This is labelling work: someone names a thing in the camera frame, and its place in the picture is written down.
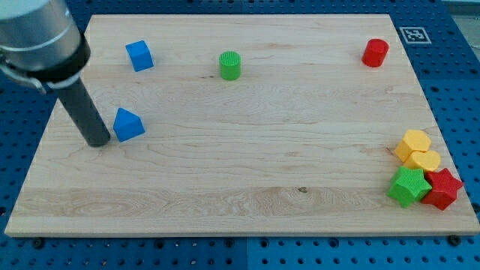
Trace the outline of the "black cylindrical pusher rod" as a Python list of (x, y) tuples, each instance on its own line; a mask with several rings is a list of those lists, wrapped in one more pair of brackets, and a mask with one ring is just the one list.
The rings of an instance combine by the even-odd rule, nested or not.
[(89, 146), (101, 147), (110, 141), (110, 132), (80, 78), (59, 83), (55, 94)]

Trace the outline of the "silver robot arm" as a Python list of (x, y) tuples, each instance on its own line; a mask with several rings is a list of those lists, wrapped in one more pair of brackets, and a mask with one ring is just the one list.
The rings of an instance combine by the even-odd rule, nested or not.
[(65, 1), (1, 2), (1, 72), (21, 86), (57, 95), (86, 143), (100, 147), (110, 132), (80, 78), (90, 56)]

